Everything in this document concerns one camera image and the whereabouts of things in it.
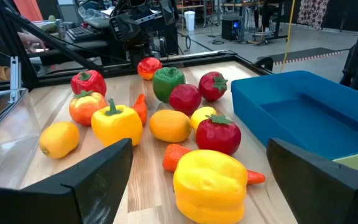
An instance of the pepper stem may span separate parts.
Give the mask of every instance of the pepper stem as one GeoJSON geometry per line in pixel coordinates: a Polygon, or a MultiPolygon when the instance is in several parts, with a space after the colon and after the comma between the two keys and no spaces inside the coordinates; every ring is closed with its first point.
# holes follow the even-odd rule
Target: pepper stem
{"type": "Polygon", "coordinates": [[[224,117],[224,115],[216,116],[215,114],[205,115],[207,118],[211,119],[212,122],[216,124],[230,124],[233,123],[233,121],[228,120],[224,117]]]}
{"type": "Polygon", "coordinates": [[[84,96],[89,96],[92,93],[93,93],[93,90],[91,90],[91,91],[81,90],[81,93],[80,94],[75,94],[74,98],[81,98],[81,97],[84,97],[84,96]]]}
{"type": "Polygon", "coordinates": [[[116,109],[116,105],[114,104],[114,100],[113,99],[110,99],[109,100],[109,104],[110,104],[110,110],[109,111],[106,111],[104,114],[107,115],[107,116],[112,116],[112,115],[115,115],[115,114],[121,114],[122,111],[121,110],[117,110],[116,109]]]}
{"type": "Polygon", "coordinates": [[[80,80],[83,80],[83,81],[87,81],[88,79],[91,78],[91,74],[89,74],[88,72],[80,72],[80,80]]]}
{"type": "Polygon", "coordinates": [[[219,90],[219,93],[222,92],[222,90],[227,90],[227,80],[225,80],[222,76],[222,74],[220,74],[220,76],[218,77],[214,77],[214,85],[213,87],[217,88],[219,90]]]}

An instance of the yellow bell pepper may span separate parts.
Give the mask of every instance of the yellow bell pepper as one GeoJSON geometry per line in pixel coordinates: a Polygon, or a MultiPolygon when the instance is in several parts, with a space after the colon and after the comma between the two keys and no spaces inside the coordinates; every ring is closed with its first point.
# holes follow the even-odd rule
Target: yellow bell pepper
{"type": "Polygon", "coordinates": [[[212,150],[185,154],[173,175],[179,210],[197,223],[233,224],[244,216],[247,170],[235,158],[212,150]]]}
{"type": "Polygon", "coordinates": [[[136,146],[142,138],[142,121],[136,111],[125,105],[114,105],[112,99],[110,106],[93,113],[91,125],[96,137],[105,147],[110,146],[124,138],[131,138],[132,145],[136,146]]]}
{"type": "Polygon", "coordinates": [[[197,133],[198,125],[204,121],[205,119],[208,119],[206,115],[211,116],[212,114],[216,115],[216,110],[209,106],[204,106],[196,111],[194,111],[193,115],[191,115],[190,121],[191,126],[194,129],[194,133],[197,133]]]}

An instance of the black computer tower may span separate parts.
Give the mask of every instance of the black computer tower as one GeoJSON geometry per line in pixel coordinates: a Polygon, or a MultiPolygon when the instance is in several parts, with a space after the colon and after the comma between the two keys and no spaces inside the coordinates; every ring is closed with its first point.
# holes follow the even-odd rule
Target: black computer tower
{"type": "Polygon", "coordinates": [[[222,38],[225,40],[239,40],[241,34],[241,22],[239,19],[222,20],[222,38]]]}

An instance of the keyboard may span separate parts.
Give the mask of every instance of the keyboard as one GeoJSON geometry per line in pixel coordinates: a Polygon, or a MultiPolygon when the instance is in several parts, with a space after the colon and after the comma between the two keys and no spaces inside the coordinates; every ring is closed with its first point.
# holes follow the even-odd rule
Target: keyboard
{"type": "Polygon", "coordinates": [[[66,34],[73,42],[85,42],[102,39],[102,33],[91,27],[76,27],[68,29],[66,34]]]}

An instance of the black mat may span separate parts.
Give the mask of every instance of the black mat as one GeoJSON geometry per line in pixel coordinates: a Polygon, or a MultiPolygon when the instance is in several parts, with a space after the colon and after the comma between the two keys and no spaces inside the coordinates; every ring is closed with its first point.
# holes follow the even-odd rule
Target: black mat
{"type": "MultiPolygon", "coordinates": [[[[337,50],[326,49],[324,47],[318,47],[315,49],[308,49],[308,50],[299,50],[296,52],[289,52],[287,54],[287,60],[294,60],[299,58],[308,58],[312,56],[324,55],[336,52],[337,50]]],[[[273,62],[282,62],[284,60],[284,54],[276,54],[276,55],[269,55],[267,57],[271,57],[273,62]]]]}

